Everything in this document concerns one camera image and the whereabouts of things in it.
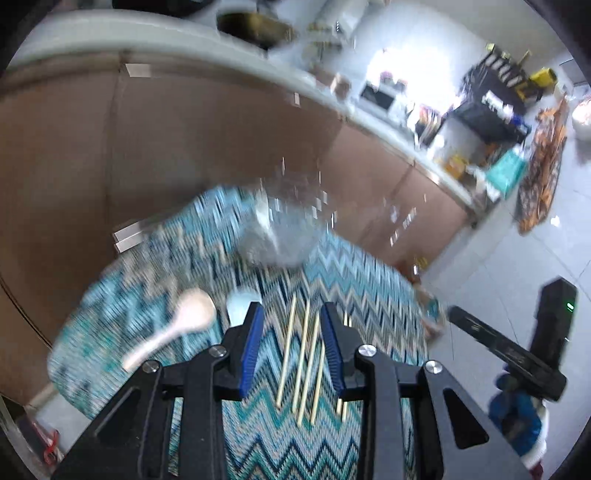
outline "black device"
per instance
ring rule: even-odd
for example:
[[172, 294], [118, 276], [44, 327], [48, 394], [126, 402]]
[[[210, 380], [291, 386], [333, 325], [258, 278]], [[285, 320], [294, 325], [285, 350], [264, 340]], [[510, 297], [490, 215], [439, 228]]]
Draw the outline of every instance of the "black device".
[[[357, 478], [405, 478], [401, 398], [413, 406], [418, 480], [530, 475], [501, 432], [437, 361], [393, 361], [357, 330], [344, 327], [332, 303], [321, 310], [332, 384], [343, 400], [363, 400]], [[174, 399], [183, 397], [178, 477], [227, 478], [221, 400], [248, 394], [263, 324], [251, 303], [242, 326], [192, 360], [138, 368], [74, 444], [53, 480], [170, 479], [168, 443]]]
[[558, 401], [566, 387], [566, 377], [558, 370], [573, 321], [577, 288], [562, 277], [544, 285], [536, 313], [537, 325], [526, 350], [460, 307], [451, 307], [451, 323], [487, 347], [507, 363], [515, 379], [512, 388], [528, 395]]

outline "clear plastic bag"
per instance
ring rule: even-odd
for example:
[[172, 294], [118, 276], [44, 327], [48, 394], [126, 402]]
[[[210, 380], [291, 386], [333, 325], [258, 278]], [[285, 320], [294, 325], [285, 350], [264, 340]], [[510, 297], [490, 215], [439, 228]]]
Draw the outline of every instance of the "clear plastic bag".
[[333, 214], [319, 184], [306, 177], [299, 181], [284, 177], [256, 191], [255, 208], [238, 251], [256, 265], [295, 267], [308, 259]]

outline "white countertop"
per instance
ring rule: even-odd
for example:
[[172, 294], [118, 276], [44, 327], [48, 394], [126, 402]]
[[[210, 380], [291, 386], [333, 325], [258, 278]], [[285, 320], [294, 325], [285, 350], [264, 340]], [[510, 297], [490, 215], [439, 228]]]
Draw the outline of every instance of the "white countertop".
[[206, 60], [292, 89], [338, 111], [351, 123], [402, 151], [410, 162], [431, 172], [433, 181], [453, 192], [467, 207], [474, 208], [468, 191], [439, 165], [429, 160], [424, 151], [417, 151], [395, 128], [349, 103], [337, 100], [328, 89], [318, 88], [314, 77], [309, 73], [268, 60], [260, 49], [194, 22], [163, 15], [115, 10], [84, 10], [51, 15], [33, 29], [9, 67], [57, 54], [123, 48]]

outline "white spoon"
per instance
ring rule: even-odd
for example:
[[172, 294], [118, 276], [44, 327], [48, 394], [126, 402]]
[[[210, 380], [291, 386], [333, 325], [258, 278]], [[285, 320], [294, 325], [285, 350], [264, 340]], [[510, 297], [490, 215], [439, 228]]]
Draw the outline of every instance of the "white spoon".
[[122, 360], [124, 370], [135, 371], [150, 355], [181, 335], [207, 329], [215, 316], [216, 307], [207, 293], [199, 288], [183, 292], [172, 322], [125, 355]]

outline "plastic bag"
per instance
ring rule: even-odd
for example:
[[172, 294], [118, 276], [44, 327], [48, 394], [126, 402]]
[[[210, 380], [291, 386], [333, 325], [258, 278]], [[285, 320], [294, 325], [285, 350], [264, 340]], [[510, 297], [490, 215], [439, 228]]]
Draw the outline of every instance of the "plastic bag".
[[486, 179], [507, 198], [519, 182], [527, 162], [520, 154], [520, 147], [509, 150], [486, 174]]
[[270, 197], [260, 189], [238, 251], [253, 264], [300, 265], [326, 233], [327, 223], [319, 213], [321, 210], [313, 205]]

